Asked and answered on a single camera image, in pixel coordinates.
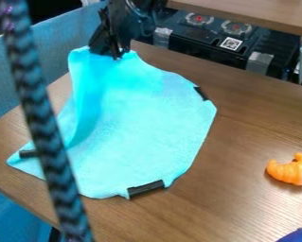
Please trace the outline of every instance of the blue object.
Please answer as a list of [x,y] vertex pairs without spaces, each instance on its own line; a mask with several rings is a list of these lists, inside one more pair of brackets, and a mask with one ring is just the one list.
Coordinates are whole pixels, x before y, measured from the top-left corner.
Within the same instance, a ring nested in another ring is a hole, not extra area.
[[0,194],[0,241],[45,242],[51,227]]
[[[192,165],[216,114],[195,85],[143,62],[71,52],[73,94],[58,119],[80,192],[104,199],[163,180],[169,187]],[[21,149],[33,149],[29,143]],[[43,179],[37,159],[8,164]]]
[[277,242],[302,242],[302,228],[277,240]]

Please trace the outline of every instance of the wood grain surface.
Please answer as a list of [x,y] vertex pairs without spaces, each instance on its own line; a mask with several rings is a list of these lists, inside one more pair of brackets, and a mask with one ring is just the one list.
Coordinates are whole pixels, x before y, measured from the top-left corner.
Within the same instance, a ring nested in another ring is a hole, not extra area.
[[[271,158],[302,151],[302,86],[246,73],[143,43],[150,64],[199,84],[218,107],[194,165],[172,187],[133,200],[87,199],[98,241],[276,241],[302,227],[302,187],[270,179]],[[69,75],[49,88],[58,111]],[[58,226],[44,182],[8,167],[28,141],[19,108],[0,119],[0,191]]]
[[168,6],[302,35],[302,0],[169,0]]

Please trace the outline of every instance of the striped cable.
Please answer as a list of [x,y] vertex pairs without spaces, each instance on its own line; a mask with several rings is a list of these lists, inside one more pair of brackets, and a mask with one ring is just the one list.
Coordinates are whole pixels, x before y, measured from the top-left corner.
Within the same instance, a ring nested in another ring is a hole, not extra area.
[[25,0],[0,0],[11,72],[67,241],[94,241],[44,84]]

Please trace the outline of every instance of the qr code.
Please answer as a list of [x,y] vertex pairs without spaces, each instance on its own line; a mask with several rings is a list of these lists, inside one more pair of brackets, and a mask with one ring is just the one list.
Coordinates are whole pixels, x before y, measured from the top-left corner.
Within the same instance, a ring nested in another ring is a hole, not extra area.
[[242,44],[242,41],[237,40],[237,39],[233,39],[230,37],[227,37],[221,44],[221,48],[225,48],[225,49],[231,49],[231,50],[237,50],[240,45]]

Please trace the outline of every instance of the orange plastic object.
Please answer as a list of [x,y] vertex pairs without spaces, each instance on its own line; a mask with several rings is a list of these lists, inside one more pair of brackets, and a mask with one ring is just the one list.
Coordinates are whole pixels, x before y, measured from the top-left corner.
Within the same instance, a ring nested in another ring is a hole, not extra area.
[[295,153],[294,160],[287,164],[278,164],[276,160],[270,160],[266,171],[279,181],[302,185],[302,153]]

